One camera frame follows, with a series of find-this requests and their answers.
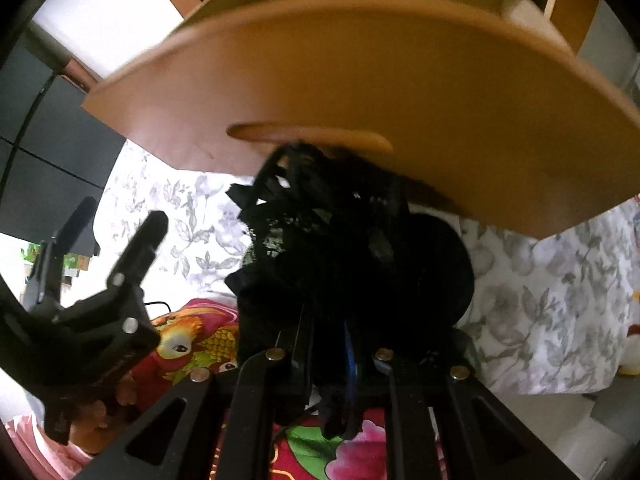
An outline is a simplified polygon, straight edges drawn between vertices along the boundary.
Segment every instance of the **metal screw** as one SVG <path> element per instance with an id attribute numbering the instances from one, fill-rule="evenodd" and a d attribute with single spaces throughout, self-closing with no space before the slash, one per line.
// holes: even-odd
<path id="1" fill-rule="evenodd" d="M 208 368 L 194 368 L 189 374 L 189 378 L 194 383 L 202 383 L 209 379 L 211 372 Z"/>
<path id="2" fill-rule="evenodd" d="M 113 275 L 113 279 L 111 280 L 111 283 L 113 283 L 113 285 L 115 286 L 120 286 L 124 283 L 124 274 L 121 272 L 116 272 Z"/>
<path id="3" fill-rule="evenodd" d="M 389 348 L 379 348 L 376 352 L 376 359 L 378 361 L 391 361 L 394 358 L 394 351 Z"/>
<path id="4" fill-rule="evenodd" d="M 449 370 L 449 375 L 451 375 L 451 377 L 456 381 L 464 381 L 469 377 L 469 375 L 471 375 L 471 370 L 463 365 L 455 365 L 451 367 L 451 370 Z"/>
<path id="5" fill-rule="evenodd" d="M 266 353 L 269 361 L 281 361 L 285 355 L 286 352 L 282 348 L 269 348 Z"/>
<path id="6" fill-rule="evenodd" d="M 122 324 L 122 331 L 125 334 L 135 334 L 138 330 L 138 320 L 134 317 L 127 317 Z"/>

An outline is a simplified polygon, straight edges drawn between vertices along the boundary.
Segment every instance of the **black panel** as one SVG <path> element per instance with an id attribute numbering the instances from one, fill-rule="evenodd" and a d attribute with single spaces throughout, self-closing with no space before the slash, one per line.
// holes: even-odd
<path id="1" fill-rule="evenodd" d="M 51 70 L 20 44 L 0 70 L 0 137 L 13 142 Z"/>
<path id="2" fill-rule="evenodd" d="M 82 91 L 57 78 L 20 147 L 104 187 L 125 139 L 82 110 L 83 100 Z"/>
<path id="3" fill-rule="evenodd" d="M 85 196 L 100 200 L 102 190 L 18 151 L 0 204 L 0 232 L 39 243 L 60 229 Z M 72 248 L 92 256 L 93 221 Z"/>
<path id="4" fill-rule="evenodd" d="M 611 478 L 614 480 L 638 480 L 640 478 L 640 444 L 636 445 Z"/>
<path id="5" fill-rule="evenodd" d="M 0 139 L 0 174 L 4 171 L 6 162 L 9 159 L 9 153 L 11 153 L 11 145 Z"/>

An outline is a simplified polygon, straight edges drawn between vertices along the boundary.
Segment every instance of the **pink fabric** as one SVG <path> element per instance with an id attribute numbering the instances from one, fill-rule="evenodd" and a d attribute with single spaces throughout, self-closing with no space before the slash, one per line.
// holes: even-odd
<path id="1" fill-rule="evenodd" d="M 39 428 L 35 415 L 19 415 L 5 429 L 37 480 L 71 480 L 91 457 L 78 446 L 61 446 Z"/>
<path id="2" fill-rule="evenodd" d="M 386 434 L 370 420 L 353 440 L 341 442 L 325 473 L 329 480 L 386 480 Z"/>

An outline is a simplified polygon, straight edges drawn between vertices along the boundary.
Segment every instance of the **floral bedsheet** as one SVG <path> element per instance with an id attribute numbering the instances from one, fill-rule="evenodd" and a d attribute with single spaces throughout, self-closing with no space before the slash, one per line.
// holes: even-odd
<path id="1" fill-rule="evenodd" d="M 169 233 L 142 284 L 145 301 L 175 310 L 192 298 L 229 296 L 223 280 L 250 238 L 225 192 L 248 181 L 174 170 L 128 140 L 95 216 L 100 259 L 115 261 L 148 211 L 160 209 Z M 640 312 L 636 200 L 545 240 L 430 212 L 457 229 L 472 259 L 476 293 L 458 326 L 473 339 L 470 358 L 485 384 L 518 394 L 609 385 Z"/>

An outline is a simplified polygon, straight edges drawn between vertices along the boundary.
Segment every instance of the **black cable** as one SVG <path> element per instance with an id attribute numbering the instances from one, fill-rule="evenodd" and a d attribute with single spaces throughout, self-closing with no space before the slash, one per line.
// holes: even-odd
<path id="1" fill-rule="evenodd" d="M 312 404 L 311 406 L 306 408 L 305 411 L 302 412 L 300 414 L 300 416 L 297 417 L 292 423 L 287 424 L 286 426 L 281 426 L 280 428 L 278 428 L 278 431 L 276 431 L 273 434 L 273 436 L 271 437 L 271 459 L 272 460 L 273 460 L 273 446 L 275 446 L 275 444 L 278 443 L 278 441 L 284 436 L 284 434 L 287 433 L 287 431 L 289 431 L 293 426 L 295 426 L 298 423 L 302 422 L 302 420 L 304 420 L 305 417 L 308 417 L 313 412 L 316 412 L 317 410 L 319 410 L 322 406 L 324 406 L 324 401 L 320 400 L 320 401 L 316 402 L 315 404 Z"/>
<path id="2" fill-rule="evenodd" d="M 165 307 L 167 307 L 167 309 L 169 310 L 169 313 L 171 313 L 171 307 L 169 306 L 169 304 L 166 301 L 149 301 L 148 303 L 145 303 L 145 306 L 149 306 L 149 305 L 164 305 Z"/>
<path id="3" fill-rule="evenodd" d="M 49 90 L 50 86 L 53 84 L 53 82 L 58 77 L 58 75 L 59 74 L 57 72 L 53 72 L 49 76 L 49 78 L 44 82 L 44 85 L 42 85 L 40 92 L 38 92 L 38 95 L 36 95 L 36 98 L 33 100 L 33 103 L 31 104 L 31 108 L 29 108 L 29 111 L 27 112 L 27 115 L 24 118 L 24 121 L 22 122 L 22 126 L 20 127 L 18 134 L 15 136 L 14 143 L 11 146 L 11 152 L 9 153 L 9 157 L 6 161 L 6 166 L 4 167 L 4 173 L 2 174 L 2 179 L 0 179 L 0 206 L 2 205 L 2 196 L 4 195 L 6 183 L 9 180 L 9 174 L 11 173 L 11 168 L 14 165 L 15 155 L 18 153 L 20 142 L 24 137 L 24 134 L 27 132 L 29 123 L 31 123 L 33 116 L 38 110 L 38 106 L 44 99 L 44 96 L 47 94 L 47 90 Z"/>

